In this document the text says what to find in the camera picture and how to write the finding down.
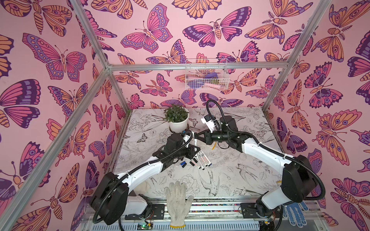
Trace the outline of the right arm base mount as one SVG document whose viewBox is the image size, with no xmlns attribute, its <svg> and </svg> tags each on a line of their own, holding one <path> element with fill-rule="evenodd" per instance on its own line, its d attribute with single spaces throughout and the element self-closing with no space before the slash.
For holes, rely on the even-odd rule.
<svg viewBox="0 0 370 231">
<path fill-rule="evenodd" d="M 265 221 L 272 221 L 282 216 L 280 207 L 268 209 L 262 204 L 257 203 L 241 203 L 239 213 L 242 214 L 243 218 L 253 218 Z"/>
</svg>

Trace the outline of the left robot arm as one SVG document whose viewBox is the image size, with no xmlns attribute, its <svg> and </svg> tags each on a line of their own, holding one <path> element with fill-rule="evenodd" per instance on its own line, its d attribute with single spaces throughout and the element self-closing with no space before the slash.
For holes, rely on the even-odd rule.
<svg viewBox="0 0 370 231">
<path fill-rule="evenodd" d="M 119 174 L 107 173 L 95 193 L 90 207 L 95 211 L 92 222 L 111 225 L 122 216 L 136 216 L 146 219 L 152 212 L 152 203 L 146 196 L 136 195 L 133 190 L 141 183 L 157 175 L 176 160 L 192 159 L 200 148 L 192 145 L 191 131 L 171 134 L 167 143 L 139 166 Z"/>
</svg>

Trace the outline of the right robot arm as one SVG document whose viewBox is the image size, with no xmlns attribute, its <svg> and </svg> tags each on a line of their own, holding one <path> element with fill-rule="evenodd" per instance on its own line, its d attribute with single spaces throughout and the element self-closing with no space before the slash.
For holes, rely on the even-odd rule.
<svg viewBox="0 0 370 231">
<path fill-rule="evenodd" d="M 271 215 L 282 205 L 324 198 L 325 186 L 305 156 L 293 157 L 262 144 L 251 133 L 239 131 L 231 116 L 217 120 L 206 115 L 201 122 L 208 129 L 195 134 L 195 139 L 207 145 L 226 142 L 230 148 L 261 160 L 281 174 L 281 185 L 256 200 L 255 208 L 260 217 Z"/>
</svg>

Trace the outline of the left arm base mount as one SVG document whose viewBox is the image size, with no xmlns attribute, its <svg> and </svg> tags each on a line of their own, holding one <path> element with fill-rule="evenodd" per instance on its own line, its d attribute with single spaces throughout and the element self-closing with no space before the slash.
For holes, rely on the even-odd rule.
<svg viewBox="0 0 370 231">
<path fill-rule="evenodd" d="M 124 212 L 125 220 L 164 219 L 165 204 L 142 194 L 129 196 Z"/>
</svg>

